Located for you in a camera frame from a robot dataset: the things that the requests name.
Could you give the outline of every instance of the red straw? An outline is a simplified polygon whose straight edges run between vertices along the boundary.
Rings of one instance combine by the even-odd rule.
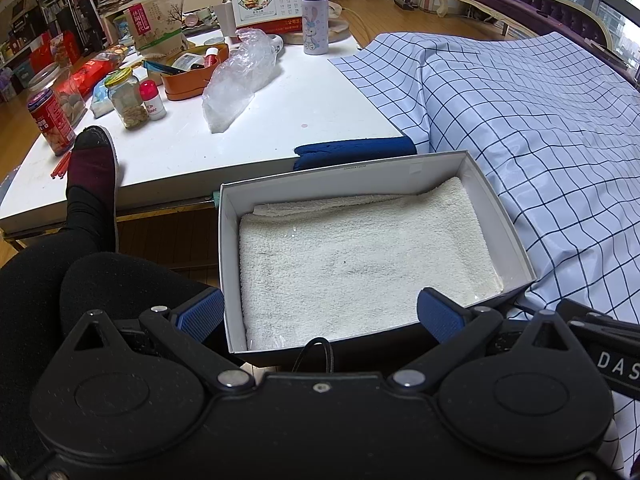
[[[66,169],[69,167],[70,157],[71,157],[71,150],[69,150],[62,156],[58,165],[54,168],[53,173],[51,173],[52,178],[56,178],[57,176],[62,178],[65,176]]]

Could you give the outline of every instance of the red cap bottle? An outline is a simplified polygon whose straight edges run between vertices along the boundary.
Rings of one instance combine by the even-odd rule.
[[[140,97],[145,103],[146,111],[149,112],[149,119],[156,121],[166,115],[164,103],[158,92],[158,86],[151,79],[140,83]]]

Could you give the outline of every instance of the bunny print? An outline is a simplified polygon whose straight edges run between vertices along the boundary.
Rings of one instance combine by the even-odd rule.
[[[305,27],[302,29],[302,35],[305,43],[305,49],[307,50],[315,50],[319,47],[318,43],[314,39],[316,35],[316,19],[318,18],[318,9],[315,7],[311,8],[311,18],[308,16],[304,16]]]

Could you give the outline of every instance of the metal screw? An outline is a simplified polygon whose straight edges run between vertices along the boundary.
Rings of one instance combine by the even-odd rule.
[[[597,480],[597,477],[593,471],[583,471],[575,477],[575,480]]]
[[[244,370],[225,370],[218,374],[218,381],[229,388],[237,388],[247,384],[251,376]]]
[[[331,385],[327,383],[314,384],[314,391],[318,392],[319,394],[324,394],[325,392],[328,392],[330,389],[331,389]]]
[[[418,370],[398,370],[395,374],[393,374],[393,380],[405,387],[417,386],[418,384],[422,384],[426,377],[422,372]]]

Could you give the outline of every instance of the power cord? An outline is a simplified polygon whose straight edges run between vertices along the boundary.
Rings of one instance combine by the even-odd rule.
[[[355,10],[351,10],[347,7],[342,7],[342,10],[346,10],[347,12],[351,13],[353,16],[355,16],[358,20],[359,20],[359,25],[362,28],[362,31],[364,32],[364,35],[367,37],[367,45],[369,43],[371,43],[371,35],[369,34],[369,30],[367,29],[367,25],[364,23],[364,20],[360,17],[360,15],[355,11]]]
[[[331,348],[331,343],[329,343],[324,337],[315,337],[305,345],[305,347],[300,351],[300,354],[291,369],[292,372],[298,371],[298,368],[300,368],[300,365],[302,364],[302,359],[304,359],[308,350],[317,344],[321,344],[324,349],[324,373],[334,373],[334,349]]]

